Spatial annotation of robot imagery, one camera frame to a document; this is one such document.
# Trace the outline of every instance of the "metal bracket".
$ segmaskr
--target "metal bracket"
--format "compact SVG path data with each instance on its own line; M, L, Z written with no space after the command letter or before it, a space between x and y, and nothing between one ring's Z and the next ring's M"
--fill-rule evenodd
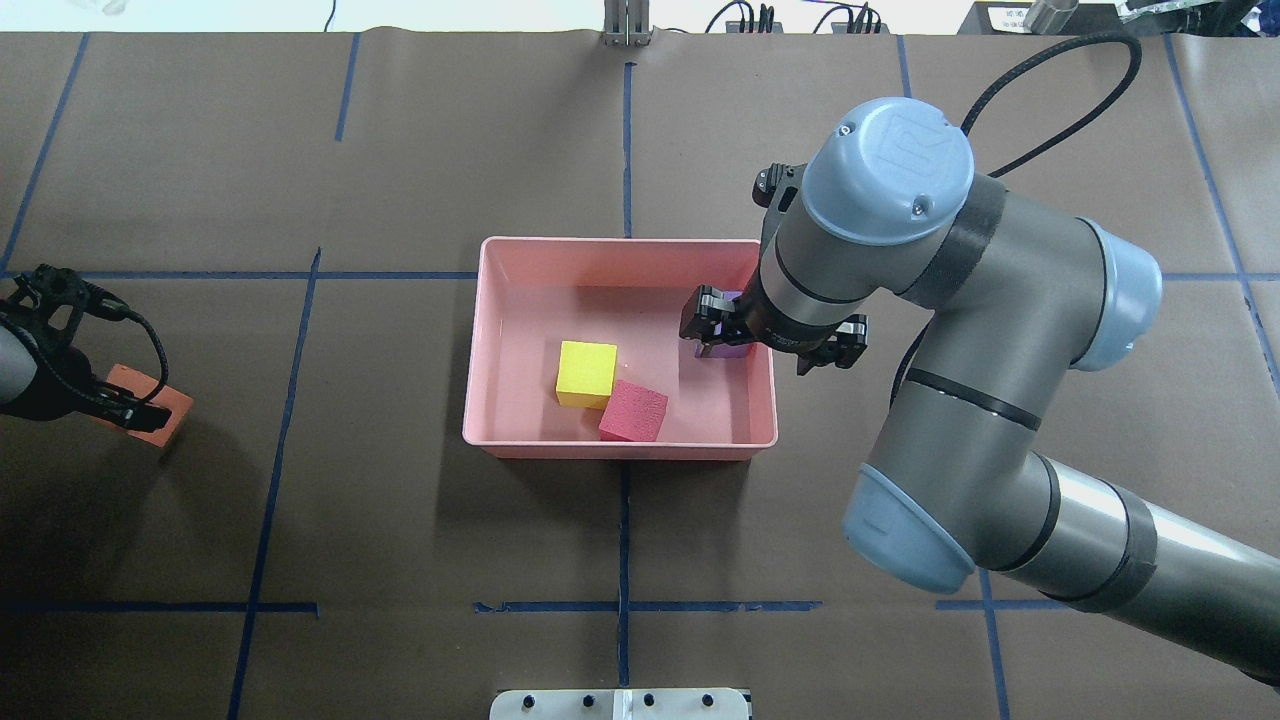
M867 350L867 315L852 315L836 328L836 332L818 347L796 355L796 374L808 375L814 368L826 368L832 363L841 370L847 370L858 363Z
M489 720L751 720L751 693L732 688L507 691Z
M604 0L605 45L643 46L653 40L649 0Z
M808 164L787 165L773 163L755 176L751 186L751 200L765 209L764 223L760 227L760 258L773 243L782 224L782 215L791 209L791 202L800 193L800 181Z

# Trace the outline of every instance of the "robotic arm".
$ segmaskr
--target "robotic arm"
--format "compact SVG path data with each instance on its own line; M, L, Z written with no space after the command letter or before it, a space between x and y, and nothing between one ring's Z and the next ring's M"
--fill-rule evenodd
M732 302L698 288L682 337L763 342L804 374L856 359L877 288L934 311L844 519L858 552L941 593L1004 573L1280 687L1280 560L1030 451L1065 373L1155 322L1151 255L975 174L964 133L905 97L855 108L754 195L755 275Z
M115 295L84 282L76 272L41 265L14 278L18 290L0 300L0 415L54 420L83 413L128 430L163 428L170 410L151 405L168 382L168 361L150 323ZM67 307L63 328L54 315ZM84 314L111 322L133 320L151 337L160 356L160 382L145 397L93 375L72 340Z

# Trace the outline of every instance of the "black cable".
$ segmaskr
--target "black cable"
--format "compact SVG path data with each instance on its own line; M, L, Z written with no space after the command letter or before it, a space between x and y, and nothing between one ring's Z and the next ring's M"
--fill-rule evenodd
M748 20L746 18L742 18L741 20L739 20L737 31L739 32L746 32L748 27L755 27L755 8L753 8L751 4L748 3L746 0L730 0L728 3L724 4L723 8L719 9L718 13L716 13L714 15L712 15L712 22L707 23L707 29L704 29L703 33L710 32L712 28L716 27L716 20L718 20L719 17L723 15L724 13L727 13L728 9L732 8L733 5L737 5L737 12L740 14L742 13L742 8L745 6L746 8L746 15L750 18L750 20Z
M818 19L818 24L813 26L813 32L809 33L809 35L818 35L818 31L822 29L822 23L827 22L827 18L829 18L832 13L838 13L840 10L845 10L845 12L849 13L849 23L845 27L846 28L852 27L852 24L854 24L854 8L852 8L852 5L836 5L835 8L827 10L822 15L822 18Z
M41 352L40 350L40 345L36 343L36 340L31 337L31 333L28 333L26 328L22 328L18 324L15 324L13 320L5 316L4 313L0 313L0 325L4 325L4 328L9 331L10 334L18 338L18 342L22 343L22 346L27 350L28 354L31 354L32 357L35 357L36 363L38 363L40 366L42 366L50 375L52 375L55 380L58 380L58 384L63 386L63 389L74 395L81 401L87 402L90 405L96 405L99 407L105 407L108 410L136 410L138 407L142 407L147 402L155 400L155 397L160 395L160 391L163 391L165 386L169 383L169 357L165 355L164 346L160 345L160 337L156 334L155 328L151 327L151 323L148 323L142 315L138 315L133 310L129 310L128 314L125 314L125 316L133 320L134 323L142 325L142 329L147 332L147 337L151 338L151 345L155 346L156 356L160 359L160 382L156 383L156 387L146 397L142 397L133 402L116 402L108 400L105 397L92 396L79 389L78 387L70 384L69 382L67 382L65 378L63 378L61 373L59 373L58 369L54 368L54 364L50 363L47 357L45 357L45 354Z
M846 13L849 13L849 22L845 23L845 33L846 35L852 33L852 32L861 33L863 32L861 29L855 31L854 28L855 27L861 28L863 27L861 26L863 20L865 20L865 23L867 23L865 27L867 27L867 32L868 33L870 32L872 23L876 23L877 28L881 24L881 14L879 14L879 12L876 10L874 8L872 8L868 4L852 5L852 4L849 4L849 3L826 3L823 0L810 0L810 1L820 4L820 5L832 5L832 8L829 10L827 10L826 13L823 13L822 18L818 19L818 24L815 24L813 27L813 32L809 33L809 35L818 35L818 32L822 29L822 23L827 22L827 18L829 18L832 15L832 13L837 13L840 10L845 10ZM854 17L854 10L858 10L856 18Z
M1132 35L1128 35L1121 31L1097 32L1093 35L1073 37L1070 40L1059 42L1052 47L1041 50L1039 53L1023 60L1021 63L1015 65L1011 70L1000 76L1000 78L997 78L996 82L991 83L987 87L987 90L984 90L982 95L978 96L978 100L974 101L973 108L969 109L969 114L965 115L964 122L960 123L960 129L965 135L969 135L969 131L973 129L973 124L978 120L978 115L987 106L987 104L991 102L992 97L995 97L997 92L1004 90L1005 86L1014 82L1018 77L1025 74L1032 68L1052 58L1056 58L1064 53L1075 50L1076 47L1087 47L1089 45L1102 45L1106 42L1120 42L1129 49L1129 68L1125 70L1124 77L1120 78L1120 82L1116 83L1115 88L1106 97L1103 97L1102 101L1098 102L1092 110L1089 110L1083 118L1071 123L1062 132L1039 143L1029 152L1024 154L1021 158L1018 158L1012 163L1006 164L1005 167L997 169L993 173L988 173L991 177L998 178L1000 176L1010 170L1020 168L1029 160L1034 159L1037 155L1062 142L1068 137L1071 137L1080 128L1092 123L1098 118L1098 115L1105 113L1107 108L1110 108L1116 100L1120 99L1121 95L1124 95L1126 90L1129 90L1129 86L1133 85L1133 79L1138 77L1138 68L1142 67L1142 44L1139 44L1138 40L1134 38Z
M155 400L156 396L160 395L160 391L163 391L164 387L169 384L169 356L165 355L164 346L160 345L160 336L156 334L155 328L151 327L151 323L148 323L146 318L138 315L133 310L125 313L124 316L142 325L142 329L146 331L147 337L151 338L151 346L155 347L156 350L156 357L160 360L160 380L156 383L156 387L152 388L152 391L147 393L146 397L133 404L134 407L142 407L147 402Z

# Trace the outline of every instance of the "black tape band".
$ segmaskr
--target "black tape band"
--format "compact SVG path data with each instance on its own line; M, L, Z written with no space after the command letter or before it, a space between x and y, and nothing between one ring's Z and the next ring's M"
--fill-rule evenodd
M778 260L778 269L782 270L782 277L787 278L787 282L791 283L791 287L799 290L800 292L808 295L809 297L812 297L812 299L814 299L814 300L817 300L819 302L827 302L827 304L831 304L831 305L847 305L850 302L856 302L856 301L861 300L860 297L851 297L849 300L840 300L840 299L836 299L836 297L827 297L826 295L818 295L817 292L814 292L814 291L809 290L808 287L805 287L804 284L801 284L800 281L797 281L796 277L791 274L791 270L787 269L787 264L782 261L782 251L778 250L778 243L776 243L776 242L773 243L773 256L777 258L777 260Z
M1041 533L1036 536L1036 542L1027 548L1027 552L1009 565L992 568L993 573L1007 573L1030 562L1044 548L1044 543L1053 534L1053 528L1057 527L1057 514L1062 510L1062 486L1057 480L1057 470L1053 469L1053 464L1043 455L1037 454L1036 457L1044 464L1044 469L1048 471L1048 512L1044 514L1044 524L1041 525Z
M1107 483L1120 497L1124 505L1125 521L1129 525L1125 538L1124 556L1115 573L1102 583L1102 587L1089 594L1064 598L1046 593L1046 597L1065 602L1080 612L1107 612L1123 606L1138 597L1138 593L1147 587L1151 577L1156 574L1156 521L1151 516L1151 507L1137 495Z
M746 327L755 336L755 340L781 352L813 350L827 340L835 329L835 325L818 327L792 320L782 310L778 310L778 306L765 295L760 284L759 269L751 275L739 302L739 310L745 310Z
M1005 192L1000 181L974 176L969 197L942 238L942 245L900 297L929 310L946 305L969 279L996 234L1000 218L1005 214Z
M945 392L951 397L964 400L970 405L977 405L987 413L995 413L1006 420L1018 423L1033 433L1039 429L1041 419L1038 415L1028 413L1016 405L1010 405L998 397L989 396L980 389L974 389L966 384L943 378L942 375L934 375L928 370L911 368L906 372L906 382L922 384L938 392Z

